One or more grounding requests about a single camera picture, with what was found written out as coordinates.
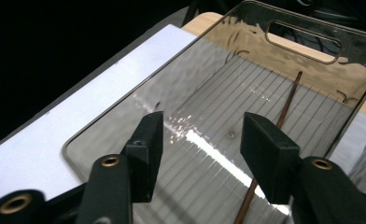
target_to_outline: brass grommet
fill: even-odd
[[[107,157],[104,160],[102,160],[102,165],[104,167],[110,167],[119,164],[119,162],[120,159],[118,157]]]
[[[16,213],[25,208],[31,201],[32,196],[27,193],[15,196],[0,206],[0,213],[5,215]]]
[[[325,161],[322,159],[314,159],[314,160],[312,160],[312,164],[322,170],[331,170],[332,169],[332,164],[329,161]]]

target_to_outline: transparent plastic container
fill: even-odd
[[[253,177],[239,153],[244,112],[276,123],[299,72],[282,131],[303,158],[328,156],[366,98],[366,33],[255,1],[75,134],[63,155],[86,181],[96,159],[120,153],[140,119],[162,110],[158,180],[152,202],[134,205],[134,222],[232,223]],[[256,194],[246,223],[287,218],[288,206],[269,205],[260,188]]]

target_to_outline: copper rod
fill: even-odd
[[[276,123],[276,127],[278,129],[282,128],[282,125],[285,121],[285,117],[289,111],[289,107],[291,104],[291,101],[293,100],[294,93],[296,93],[297,86],[299,85],[300,79],[302,78],[303,72],[300,71],[297,75],[296,79],[294,80],[293,86],[291,87],[290,94],[288,96],[287,101],[285,102],[285,105],[282,108],[281,115],[279,116],[278,122]],[[250,183],[250,187],[246,192],[245,198],[242,201],[241,207],[238,211],[238,214],[236,215],[234,224],[242,224],[244,223],[247,210],[249,210],[250,203],[253,200],[253,197],[255,195],[255,189],[258,186],[258,182],[255,178],[252,179],[252,182]]]

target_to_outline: clear plastic tray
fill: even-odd
[[[283,32],[270,28],[275,24],[302,39],[315,36],[312,45],[334,53],[281,44]],[[366,34],[255,1],[233,9],[73,136],[63,155],[86,181],[96,159],[119,153],[140,119],[162,110],[164,150],[153,201],[134,205],[135,223],[232,223],[252,178],[239,153],[244,112],[277,122],[299,72],[282,131],[301,146],[302,157],[330,155],[366,98]],[[287,206],[269,205],[256,193],[246,223],[287,217]]]

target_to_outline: wooden surface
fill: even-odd
[[[217,13],[213,13],[213,12],[206,12],[204,14],[201,14],[199,16],[197,16],[195,19],[193,19],[192,21],[190,21],[189,23],[187,23],[182,29],[194,34],[194,35],[200,35],[202,34],[206,29],[208,29],[212,24],[214,24],[216,21],[218,21],[222,16],[217,14]],[[302,45],[298,45],[294,42],[289,41],[289,43],[285,40],[282,39],[278,36],[274,36],[273,39],[274,42],[278,42],[279,44],[284,44],[289,45],[290,48],[296,49],[301,53],[304,54],[311,54],[311,52],[313,51],[312,49],[309,49],[307,47],[304,47]],[[330,59],[328,58],[329,55],[317,55],[316,57],[319,59],[322,59],[322,56],[324,57],[324,61],[329,61]],[[366,114],[366,101],[363,104],[363,106],[360,109],[360,112]]]

